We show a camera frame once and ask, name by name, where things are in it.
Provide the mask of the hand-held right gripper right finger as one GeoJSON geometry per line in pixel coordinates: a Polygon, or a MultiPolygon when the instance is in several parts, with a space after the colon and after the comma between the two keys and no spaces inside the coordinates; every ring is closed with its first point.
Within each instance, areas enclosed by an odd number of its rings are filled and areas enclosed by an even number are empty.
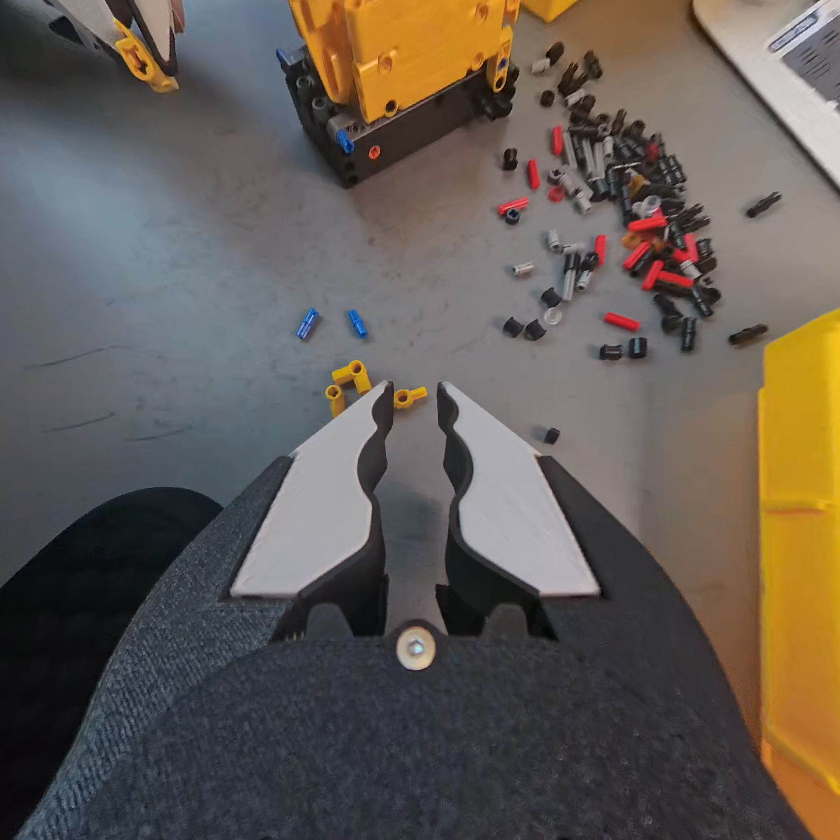
{"type": "Polygon", "coordinates": [[[601,583],[542,455],[450,381],[437,385],[437,419],[454,492],[436,586],[446,632],[482,635],[500,608],[515,632],[554,637],[546,605],[599,600],[601,583]]]}

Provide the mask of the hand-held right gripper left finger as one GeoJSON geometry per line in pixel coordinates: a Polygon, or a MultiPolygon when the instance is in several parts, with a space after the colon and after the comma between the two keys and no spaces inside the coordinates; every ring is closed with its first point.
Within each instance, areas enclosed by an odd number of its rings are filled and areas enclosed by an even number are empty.
{"type": "Polygon", "coordinates": [[[352,635],[383,635],[389,579],[375,489],[387,467],[394,386],[373,386],[281,460],[275,496],[231,581],[232,600],[287,604],[275,636],[336,606],[352,635]]]}

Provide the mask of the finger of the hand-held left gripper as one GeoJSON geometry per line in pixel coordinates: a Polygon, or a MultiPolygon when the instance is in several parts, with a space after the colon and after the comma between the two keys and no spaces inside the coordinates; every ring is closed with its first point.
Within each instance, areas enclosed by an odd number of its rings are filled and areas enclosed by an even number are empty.
{"type": "Polygon", "coordinates": [[[126,34],[117,26],[117,20],[139,42],[142,35],[133,29],[135,2],[131,1],[50,1],[49,8],[57,14],[50,23],[52,30],[89,51],[122,61],[116,43],[126,34]]]}
{"type": "Polygon", "coordinates": [[[152,57],[166,75],[175,75],[175,15],[171,1],[128,1],[152,57]]]}

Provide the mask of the yellow thin lego liftarm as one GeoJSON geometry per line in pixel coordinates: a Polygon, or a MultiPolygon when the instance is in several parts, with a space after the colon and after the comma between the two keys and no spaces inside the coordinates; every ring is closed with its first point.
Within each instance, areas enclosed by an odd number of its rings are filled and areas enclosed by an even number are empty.
{"type": "Polygon", "coordinates": [[[132,76],[156,93],[165,94],[179,91],[178,81],[163,71],[144,42],[117,18],[113,19],[113,23],[120,32],[120,37],[115,41],[114,48],[132,76]]]}

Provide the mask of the yellow lego elbow connector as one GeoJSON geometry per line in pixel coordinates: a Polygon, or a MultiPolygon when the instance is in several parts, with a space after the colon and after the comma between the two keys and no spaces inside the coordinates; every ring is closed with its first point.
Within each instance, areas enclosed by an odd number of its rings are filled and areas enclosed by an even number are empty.
{"type": "Polygon", "coordinates": [[[366,394],[372,389],[369,372],[361,360],[352,360],[345,366],[332,371],[331,376],[335,385],[352,384],[360,395],[366,394]]]}

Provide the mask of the yellow black lego model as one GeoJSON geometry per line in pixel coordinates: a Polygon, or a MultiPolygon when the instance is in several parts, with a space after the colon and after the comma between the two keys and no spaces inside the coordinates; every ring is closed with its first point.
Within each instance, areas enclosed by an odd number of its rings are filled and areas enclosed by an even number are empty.
{"type": "Polygon", "coordinates": [[[519,1],[291,1],[278,50],[304,133],[344,188],[511,114],[519,1]]]}

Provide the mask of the yellow divided storage bin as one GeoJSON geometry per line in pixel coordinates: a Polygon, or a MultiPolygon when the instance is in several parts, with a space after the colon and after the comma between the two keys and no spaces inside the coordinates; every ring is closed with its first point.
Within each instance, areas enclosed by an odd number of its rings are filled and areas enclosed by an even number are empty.
{"type": "Polygon", "coordinates": [[[839,838],[839,311],[763,352],[760,750],[814,838],[839,838]]]}

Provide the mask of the pile of small lego pins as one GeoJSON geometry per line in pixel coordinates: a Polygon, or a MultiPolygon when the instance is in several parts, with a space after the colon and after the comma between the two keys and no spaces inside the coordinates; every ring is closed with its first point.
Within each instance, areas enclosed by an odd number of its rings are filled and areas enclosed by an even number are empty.
{"type": "MultiPolygon", "coordinates": [[[[678,340],[681,354],[693,354],[699,322],[714,315],[721,298],[709,277],[718,264],[714,249],[708,239],[697,238],[711,219],[701,203],[688,204],[685,168],[668,152],[661,132],[648,133],[646,122],[630,120],[625,108],[595,112],[596,95],[587,83],[602,79],[603,72],[601,58],[590,49],[563,68],[554,87],[540,93],[539,105],[550,109],[559,103],[565,122],[550,130],[550,153],[558,165],[543,173],[529,159],[528,188],[537,192],[548,186],[552,203],[565,200],[581,216],[600,205],[615,208],[623,231],[620,246],[626,251],[620,270],[649,296],[665,336],[678,340]]],[[[574,242],[550,230],[544,244],[562,257],[560,278],[541,293],[537,318],[524,323],[509,317],[502,323],[502,334],[511,339],[536,343],[545,338],[606,264],[607,234],[574,242]]],[[[640,320],[608,311],[602,322],[632,338],[603,344],[597,351],[600,361],[648,357],[649,341],[640,332],[640,320]]]]}

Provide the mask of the white wooden book stand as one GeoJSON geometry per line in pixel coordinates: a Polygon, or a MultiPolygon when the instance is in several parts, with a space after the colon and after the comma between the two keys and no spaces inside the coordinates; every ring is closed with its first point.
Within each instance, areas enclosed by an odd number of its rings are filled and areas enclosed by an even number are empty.
{"type": "Polygon", "coordinates": [[[693,1],[699,26],[826,178],[839,186],[839,105],[834,110],[770,55],[767,43],[817,1],[693,1]]]}

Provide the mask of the yellow grey sticker sheet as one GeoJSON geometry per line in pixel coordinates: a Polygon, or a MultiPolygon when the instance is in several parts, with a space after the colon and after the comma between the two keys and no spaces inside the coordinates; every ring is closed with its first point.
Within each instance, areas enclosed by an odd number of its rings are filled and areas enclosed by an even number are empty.
{"type": "Polygon", "coordinates": [[[839,105],[839,2],[801,10],[766,45],[770,55],[834,110],[839,105]]]}

